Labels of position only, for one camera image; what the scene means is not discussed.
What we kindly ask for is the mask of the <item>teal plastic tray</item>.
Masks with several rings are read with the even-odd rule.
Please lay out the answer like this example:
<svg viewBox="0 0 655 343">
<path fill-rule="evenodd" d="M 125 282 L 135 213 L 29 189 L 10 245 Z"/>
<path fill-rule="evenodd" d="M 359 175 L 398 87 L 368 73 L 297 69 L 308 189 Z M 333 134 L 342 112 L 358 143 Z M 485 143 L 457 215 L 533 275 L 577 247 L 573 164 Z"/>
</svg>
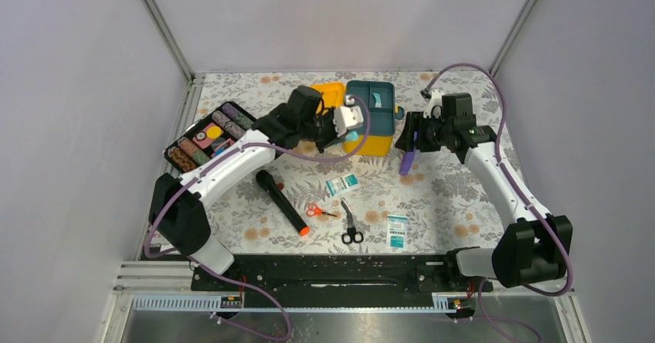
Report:
<svg viewBox="0 0 655 343">
<path fill-rule="evenodd" d="M 382 95 L 385 106 L 374 108 L 372 92 Z M 346 94 L 360 97 L 369 109 L 372 118 L 369 134 L 391 137 L 395 133 L 395 86 L 390 82 L 350 80 L 346 83 Z"/>
</svg>

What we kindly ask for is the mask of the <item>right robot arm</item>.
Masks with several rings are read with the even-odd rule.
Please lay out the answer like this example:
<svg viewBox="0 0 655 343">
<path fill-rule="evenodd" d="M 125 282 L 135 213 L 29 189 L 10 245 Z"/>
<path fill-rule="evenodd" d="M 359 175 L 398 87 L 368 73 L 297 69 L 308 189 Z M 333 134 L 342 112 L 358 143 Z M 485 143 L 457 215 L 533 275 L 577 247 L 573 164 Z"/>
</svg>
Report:
<svg viewBox="0 0 655 343">
<path fill-rule="evenodd" d="M 471 95 L 433 92 L 431 97 L 425 110 L 405 117 L 395 143 L 405 153 L 401 172 L 409 170 L 415 153 L 447 149 L 481 184 L 504 228 L 494 248 L 449 251 L 444 283 L 462 290 L 478 277 L 532 289 L 536 283 L 565 278 L 566 293 L 573 279 L 568 217 L 553 215 L 518 178 L 501 151 L 497 132 L 477 123 Z"/>
</svg>

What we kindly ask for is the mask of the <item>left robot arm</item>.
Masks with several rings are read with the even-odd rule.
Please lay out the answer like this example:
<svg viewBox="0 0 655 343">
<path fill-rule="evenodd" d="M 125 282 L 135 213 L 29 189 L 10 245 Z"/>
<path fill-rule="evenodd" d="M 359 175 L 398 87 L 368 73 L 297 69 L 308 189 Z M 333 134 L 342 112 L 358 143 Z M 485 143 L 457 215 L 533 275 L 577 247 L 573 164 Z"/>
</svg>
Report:
<svg viewBox="0 0 655 343">
<path fill-rule="evenodd" d="M 151 241 L 160 234 L 173 250 L 209 270 L 217 287 L 236 286 L 239 268 L 233 264 L 233 254 L 212 235 L 206 210 L 246 176 L 281 155 L 295 156 L 301 141 L 325 148 L 365 126 L 368 111 L 360 97 L 347 95 L 343 105 L 320 114 L 322 103 L 320 92 L 298 86 L 287 102 L 254 121 L 235 144 L 209 162 L 177 178 L 161 175 L 151 200 L 146 256 L 157 257 Z"/>
</svg>

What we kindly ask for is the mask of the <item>small teal item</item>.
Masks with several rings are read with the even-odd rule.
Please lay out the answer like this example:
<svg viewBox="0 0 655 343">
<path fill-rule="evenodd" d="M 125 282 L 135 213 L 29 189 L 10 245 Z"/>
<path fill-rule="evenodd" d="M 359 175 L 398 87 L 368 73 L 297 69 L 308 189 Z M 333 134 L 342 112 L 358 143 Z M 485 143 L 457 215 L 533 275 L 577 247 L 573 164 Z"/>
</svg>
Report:
<svg viewBox="0 0 655 343">
<path fill-rule="evenodd" d="M 374 100 L 374 108 L 383 108 L 385 106 L 383 97 L 378 92 L 372 92 L 372 98 Z"/>
</svg>

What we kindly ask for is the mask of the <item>yellow plastic kit box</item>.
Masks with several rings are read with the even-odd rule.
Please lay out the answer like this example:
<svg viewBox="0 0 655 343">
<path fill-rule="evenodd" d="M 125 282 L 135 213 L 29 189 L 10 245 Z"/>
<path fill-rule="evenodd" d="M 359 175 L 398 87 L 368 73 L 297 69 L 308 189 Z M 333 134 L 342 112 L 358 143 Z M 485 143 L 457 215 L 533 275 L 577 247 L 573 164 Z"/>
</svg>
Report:
<svg viewBox="0 0 655 343">
<path fill-rule="evenodd" d="M 350 80 L 311 86 L 321 93 L 317 109 L 331 114 L 337 141 L 344 151 L 359 155 L 386 156 L 391 148 L 397 120 L 405 111 L 395 102 L 395 86 L 389 82 Z"/>
</svg>

